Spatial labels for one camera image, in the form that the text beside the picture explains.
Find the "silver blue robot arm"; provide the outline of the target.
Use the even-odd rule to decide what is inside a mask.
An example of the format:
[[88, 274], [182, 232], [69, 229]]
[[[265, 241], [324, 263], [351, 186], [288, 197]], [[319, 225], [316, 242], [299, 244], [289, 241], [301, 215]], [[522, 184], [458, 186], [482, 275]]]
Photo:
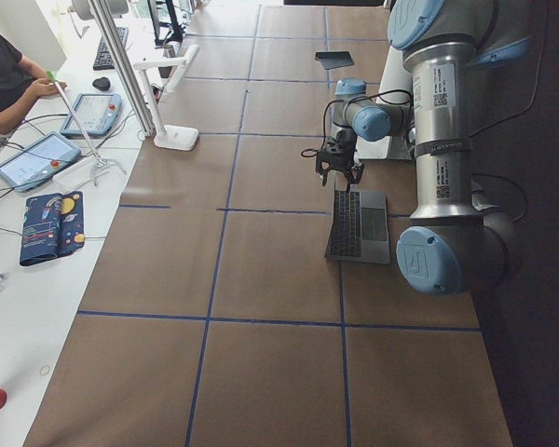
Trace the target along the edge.
[[521, 262], [511, 218], [471, 181], [469, 70], [529, 47], [528, 1], [398, 1], [387, 38], [404, 80], [374, 96], [360, 79], [337, 83], [330, 134], [309, 150], [320, 176], [361, 180], [357, 140], [403, 137], [416, 165], [416, 210], [396, 256], [408, 284], [426, 294], [490, 289]]

